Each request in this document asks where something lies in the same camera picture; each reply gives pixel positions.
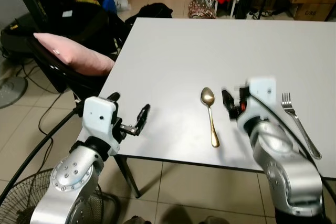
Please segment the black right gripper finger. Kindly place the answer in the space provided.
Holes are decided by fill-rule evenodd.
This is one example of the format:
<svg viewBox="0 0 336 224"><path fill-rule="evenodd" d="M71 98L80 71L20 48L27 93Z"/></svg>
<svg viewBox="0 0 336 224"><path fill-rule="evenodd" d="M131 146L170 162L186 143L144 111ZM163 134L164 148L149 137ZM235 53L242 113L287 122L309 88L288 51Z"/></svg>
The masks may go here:
<svg viewBox="0 0 336 224"><path fill-rule="evenodd" d="M222 90L223 106L228 112L229 119L231 121L237 121L237 105L233 95L228 90Z"/></svg>

